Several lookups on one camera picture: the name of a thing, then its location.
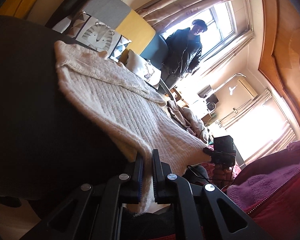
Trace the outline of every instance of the ribbed knit fabric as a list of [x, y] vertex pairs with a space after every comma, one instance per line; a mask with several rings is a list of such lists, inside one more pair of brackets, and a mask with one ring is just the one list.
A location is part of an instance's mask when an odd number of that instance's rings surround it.
[[76, 44], [55, 43], [59, 87], [66, 98], [116, 143], [129, 161], [145, 161], [140, 212], [153, 200], [152, 150], [174, 173], [208, 162], [206, 145], [178, 127], [162, 110], [163, 98], [122, 64]]

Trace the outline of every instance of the throw pillow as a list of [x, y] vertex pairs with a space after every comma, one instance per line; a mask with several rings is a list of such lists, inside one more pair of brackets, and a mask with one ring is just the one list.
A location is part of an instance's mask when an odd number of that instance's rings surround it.
[[161, 71], [132, 49], [129, 49], [126, 68], [158, 89]]
[[70, 28], [69, 37], [96, 51], [108, 52], [109, 58], [118, 62], [122, 52], [131, 42], [105, 23], [82, 12]]

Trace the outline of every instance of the leather jacket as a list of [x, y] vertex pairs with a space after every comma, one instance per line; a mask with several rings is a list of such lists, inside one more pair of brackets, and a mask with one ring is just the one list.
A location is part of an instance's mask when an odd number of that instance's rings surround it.
[[199, 68], [202, 51], [200, 36], [189, 40], [189, 31], [190, 28], [177, 30], [166, 39], [169, 51], [164, 65], [178, 78], [183, 78], [186, 73], [193, 73]]

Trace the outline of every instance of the metal bolt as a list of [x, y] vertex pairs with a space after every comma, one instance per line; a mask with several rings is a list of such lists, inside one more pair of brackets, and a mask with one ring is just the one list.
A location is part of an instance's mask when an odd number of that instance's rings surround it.
[[121, 180], [127, 180], [127, 179], [129, 179], [129, 175], [125, 174], [125, 173], [122, 173], [122, 174], [119, 175], [119, 179], [121, 179]]
[[206, 184], [206, 185], [204, 185], [204, 188], [207, 191], [214, 191], [214, 189], [215, 189], [214, 185], [212, 185], [212, 184]]
[[167, 178], [168, 179], [170, 179], [170, 180], [175, 180], [175, 179], [177, 179], [177, 175], [176, 174], [173, 174], [173, 173], [170, 173], [170, 174], [168, 174], [168, 176], [167, 176]]
[[88, 184], [88, 183], [85, 183], [85, 184], [81, 185], [81, 190], [83, 190], [83, 191], [88, 191], [90, 189], [91, 189], [91, 185]]

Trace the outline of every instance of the wooden cabinet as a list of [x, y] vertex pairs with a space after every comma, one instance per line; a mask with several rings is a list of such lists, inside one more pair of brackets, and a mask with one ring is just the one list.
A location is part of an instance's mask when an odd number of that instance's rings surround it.
[[264, 40], [259, 71], [282, 96], [300, 126], [300, 15], [289, 0], [262, 0]]

